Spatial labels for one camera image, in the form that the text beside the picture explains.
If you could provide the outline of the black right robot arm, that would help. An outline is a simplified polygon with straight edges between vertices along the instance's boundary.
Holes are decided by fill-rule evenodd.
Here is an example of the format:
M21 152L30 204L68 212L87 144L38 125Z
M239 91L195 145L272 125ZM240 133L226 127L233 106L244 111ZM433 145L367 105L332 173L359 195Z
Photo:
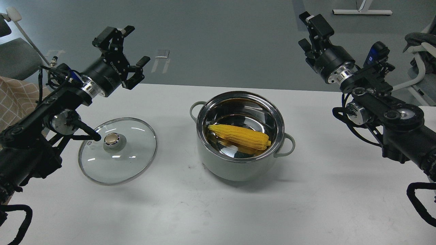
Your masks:
M341 107L332 109L334 117L360 140L380 147L383 157L399 163L411 160L427 175L430 183L410 183L406 194L420 217L435 226L415 194L418 189L435 190L435 132L425 126L423 110L391 95L393 88L385 81L394 70L387 61L389 48L375 42L359 67L343 47L330 42L334 30L322 15L303 12L299 19L309 33L308 40L298 42L307 64L343 93Z

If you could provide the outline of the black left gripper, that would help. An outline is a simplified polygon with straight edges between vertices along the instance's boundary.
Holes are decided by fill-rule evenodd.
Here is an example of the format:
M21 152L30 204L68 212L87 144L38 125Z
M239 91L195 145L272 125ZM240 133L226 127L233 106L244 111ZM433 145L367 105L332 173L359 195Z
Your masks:
M98 94L103 97L110 96L120 85L132 90L145 79L143 67L151 58L143 56L135 66L131 66L123 53L124 38L134 30L134 26L123 29L106 27L92 41L92 46L102 54L81 73L81 77L84 82L97 86Z

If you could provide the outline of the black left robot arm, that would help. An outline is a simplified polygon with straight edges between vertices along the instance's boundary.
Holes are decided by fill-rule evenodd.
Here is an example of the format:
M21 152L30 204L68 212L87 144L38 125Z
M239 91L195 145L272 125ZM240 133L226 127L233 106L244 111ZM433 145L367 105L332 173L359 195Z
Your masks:
M131 65L123 53L124 39L135 30L107 27L92 41L101 56L83 72L61 64L42 66L48 71L48 85L53 88L44 99L39 98L34 111L1 132L1 223L8 212L24 211L25 218L16 237L22 242L32 221L28 205L7 205L6 202L35 178L46 178L61 167L61 153L69 141L101 140L94 129L84 123L76 109L89 106L95 96L110 96L119 86L132 90L145 78L144 66L151 60L143 56Z

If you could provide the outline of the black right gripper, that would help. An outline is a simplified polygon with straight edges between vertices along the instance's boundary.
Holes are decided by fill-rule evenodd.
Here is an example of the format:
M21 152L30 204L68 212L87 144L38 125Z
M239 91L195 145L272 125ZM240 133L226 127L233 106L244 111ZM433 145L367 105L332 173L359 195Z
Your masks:
M310 41L302 39L298 42L307 64L326 84L339 82L338 75L343 70L352 70L355 60L343 47L332 45L329 38L334 35L334 30L321 14L314 16L303 12L299 19L309 32Z

